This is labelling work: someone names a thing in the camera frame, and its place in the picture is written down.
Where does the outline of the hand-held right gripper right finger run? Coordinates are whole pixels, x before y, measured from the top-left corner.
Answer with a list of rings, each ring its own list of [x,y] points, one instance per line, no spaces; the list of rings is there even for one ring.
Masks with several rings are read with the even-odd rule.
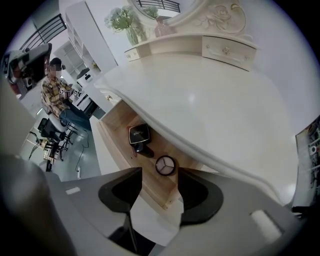
[[[179,231],[159,256],[277,256],[304,222],[249,183],[179,168]]]

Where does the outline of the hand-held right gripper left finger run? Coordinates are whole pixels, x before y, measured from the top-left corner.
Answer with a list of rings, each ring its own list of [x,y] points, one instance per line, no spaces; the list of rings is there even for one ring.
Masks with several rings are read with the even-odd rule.
[[[142,189],[142,168],[67,182],[49,172],[47,183],[76,256],[137,256],[130,211]]]

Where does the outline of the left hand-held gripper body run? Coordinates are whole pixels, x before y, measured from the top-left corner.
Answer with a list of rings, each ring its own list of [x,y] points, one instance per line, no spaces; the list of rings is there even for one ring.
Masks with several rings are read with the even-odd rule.
[[[13,50],[3,55],[1,70],[16,95],[26,95],[34,86],[33,72],[23,60],[29,57],[25,52]]]

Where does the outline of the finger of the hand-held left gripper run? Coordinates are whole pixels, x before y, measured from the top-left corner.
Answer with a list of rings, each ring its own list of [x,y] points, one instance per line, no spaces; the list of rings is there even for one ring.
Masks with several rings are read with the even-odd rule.
[[[35,84],[48,74],[51,51],[52,44],[44,43],[30,49],[23,56],[24,74]]]

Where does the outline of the table drawer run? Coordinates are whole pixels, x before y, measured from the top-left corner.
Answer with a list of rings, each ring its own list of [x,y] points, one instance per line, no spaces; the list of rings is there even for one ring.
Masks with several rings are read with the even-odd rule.
[[[161,156],[175,160],[176,167],[188,171],[200,170],[203,164],[162,136],[152,127],[149,128],[150,143],[147,147],[154,152],[152,158],[136,153],[129,142],[129,129],[141,125],[145,120],[123,100],[118,102],[98,122],[97,128],[102,140],[116,165],[121,169],[142,168],[142,189],[140,197],[157,211],[168,210],[179,198],[185,198],[188,206],[203,202],[209,189],[199,181],[186,175],[178,177],[178,171],[163,176],[156,171],[156,161]]]

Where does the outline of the small dark round object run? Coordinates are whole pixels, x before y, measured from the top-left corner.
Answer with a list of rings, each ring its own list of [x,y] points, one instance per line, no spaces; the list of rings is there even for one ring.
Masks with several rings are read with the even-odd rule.
[[[160,156],[155,162],[155,169],[161,176],[170,176],[176,170],[176,161],[168,155]]]

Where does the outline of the black square compact case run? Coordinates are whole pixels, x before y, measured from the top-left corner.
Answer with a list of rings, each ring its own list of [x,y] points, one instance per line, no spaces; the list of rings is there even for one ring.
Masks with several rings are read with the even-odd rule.
[[[128,140],[131,146],[139,143],[149,144],[151,142],[149,126],[146,123],[131,126],[128,130]]]

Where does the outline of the white dressing table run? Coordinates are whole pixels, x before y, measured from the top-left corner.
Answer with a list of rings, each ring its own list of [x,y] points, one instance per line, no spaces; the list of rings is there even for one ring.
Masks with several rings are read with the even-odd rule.
[[[298,179],[295,133],[265,75],[202,56],[202,36],[258,47],[244,34],[174,33],[135,45],[94,85],[118,95],[154,130],[207,167],[255,185],[281,205]]]

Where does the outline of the black metal railing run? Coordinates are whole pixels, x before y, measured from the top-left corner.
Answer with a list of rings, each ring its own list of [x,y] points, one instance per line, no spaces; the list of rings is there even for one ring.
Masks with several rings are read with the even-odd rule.
[[[33,49],[46,44],[67,29],[61,14],[58,14],[38,28],[20,47],[20,50]]]

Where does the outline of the white shelf unit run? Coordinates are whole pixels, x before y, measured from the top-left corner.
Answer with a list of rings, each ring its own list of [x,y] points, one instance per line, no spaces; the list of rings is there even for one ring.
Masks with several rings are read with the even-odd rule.
[[[85,0],[58,0],[69,41],[96,75],[118,66]]]

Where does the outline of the glass vase with white flowers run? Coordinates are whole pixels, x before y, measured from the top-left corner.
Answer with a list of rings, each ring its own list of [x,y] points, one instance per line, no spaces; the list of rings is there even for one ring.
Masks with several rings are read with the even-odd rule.
[[[148,39],[144,26],[131,5],[113,8],[104,18],[104,24],[115,33],[124,31],[132,46]]]

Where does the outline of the pink glass bottle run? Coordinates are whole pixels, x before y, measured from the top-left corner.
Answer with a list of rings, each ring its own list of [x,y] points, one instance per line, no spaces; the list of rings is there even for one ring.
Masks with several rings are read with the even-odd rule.
[[[176,33],[176,31],[172,27],[164,23],[163,18],[161,16],[158,16],[155,20],[157,22],[157,25],[154,28],[154,34],[156,38]]]

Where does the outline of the oval white-framed mirror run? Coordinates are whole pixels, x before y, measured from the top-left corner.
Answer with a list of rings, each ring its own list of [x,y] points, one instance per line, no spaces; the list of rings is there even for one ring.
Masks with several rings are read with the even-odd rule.
[[[126,0],[143,27],[154,30],[158,16],[183,33],[239,35],[246,27],[246,15],[239,0]]]

